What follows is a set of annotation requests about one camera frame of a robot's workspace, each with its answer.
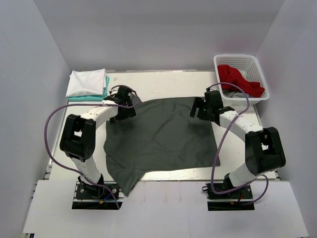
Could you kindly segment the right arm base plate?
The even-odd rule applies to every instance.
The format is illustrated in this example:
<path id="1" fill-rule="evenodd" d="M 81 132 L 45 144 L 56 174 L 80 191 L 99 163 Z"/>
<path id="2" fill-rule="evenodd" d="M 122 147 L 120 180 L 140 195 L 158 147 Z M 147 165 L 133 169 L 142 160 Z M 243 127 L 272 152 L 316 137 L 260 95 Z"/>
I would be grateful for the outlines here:
<path id="1" fill-rule="evenodd" d="M 217 195 L 211 190 L 211 184 L 206 183 L 202 187 L 202 192 L 207 194 L 208 211 L 252 211 L 255 209 L 249 185 L 231 193 Z"/>

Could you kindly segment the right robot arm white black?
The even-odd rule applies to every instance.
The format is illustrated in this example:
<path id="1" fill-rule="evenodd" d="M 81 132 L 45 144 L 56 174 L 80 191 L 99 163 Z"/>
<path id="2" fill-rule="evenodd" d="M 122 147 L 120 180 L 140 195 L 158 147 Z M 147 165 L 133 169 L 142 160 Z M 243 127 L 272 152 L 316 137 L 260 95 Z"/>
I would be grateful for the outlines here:
<path id="1" fill-rule="evenodd" d="M 211 182 L 214 194 L 237 191 L 267 172 L 286 165 L 278 130 L 275 127 L 256 125 L 243 118 L 242 113 L 236 112 L 232 107 L 225 107 L 219 91 L 209 90 L 204 97 L 194 98 L 190 117 L 214 122 L 225 128 L 226 134 L 232 132 L 245 143 L 245 162 L 224 177 L 221 190 L 216 190 Z"/>

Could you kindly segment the dark grey t shirt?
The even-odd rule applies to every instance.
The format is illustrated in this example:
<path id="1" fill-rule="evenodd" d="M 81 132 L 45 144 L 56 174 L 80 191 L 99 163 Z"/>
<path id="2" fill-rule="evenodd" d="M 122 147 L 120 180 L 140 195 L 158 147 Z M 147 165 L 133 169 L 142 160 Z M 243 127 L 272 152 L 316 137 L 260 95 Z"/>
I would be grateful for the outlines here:
<path id="1" fill-rule="evenodd" d="M 125 195 L 145 173 L 213 165 L 212 124 L 190 117 L 193 100 L 149 100 L 134 108 L 136 116 L 106 123 L 107 171 Z"/>

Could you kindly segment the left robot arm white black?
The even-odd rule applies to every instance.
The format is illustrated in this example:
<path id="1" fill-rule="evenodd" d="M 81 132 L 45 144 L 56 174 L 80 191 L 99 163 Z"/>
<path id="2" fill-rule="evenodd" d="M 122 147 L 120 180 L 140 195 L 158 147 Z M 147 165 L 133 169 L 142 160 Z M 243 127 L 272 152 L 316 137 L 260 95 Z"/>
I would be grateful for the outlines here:
<path id="1" fill-rule="evenodd" d="M 101 105 L 89 111 L 67 116 L 60 140 L 60 150 L 75 164 L 82 184 L 103 184 L 93 153 L 96 147 L 96 130 L 105 122 L 117 122 L 136 116 L 133 102 L 137 92 L 125 85 L 114 86 L 117 91 L 104 98 Z"/>

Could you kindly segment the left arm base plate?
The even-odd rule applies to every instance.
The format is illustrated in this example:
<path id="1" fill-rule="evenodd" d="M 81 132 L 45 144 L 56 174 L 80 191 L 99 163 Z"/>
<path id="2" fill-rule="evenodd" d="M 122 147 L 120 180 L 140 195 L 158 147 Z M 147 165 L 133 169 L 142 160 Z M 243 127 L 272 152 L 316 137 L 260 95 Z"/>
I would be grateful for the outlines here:
<path id="1" fill-rule="evenodd" d="M 124 194 L 118 184 L 114 182 L 105 183 L 106 188 L 92 190 L 92 186 L 76 183 L 72 209 L 73 210 L 119 210 L 122 206 Z"/>

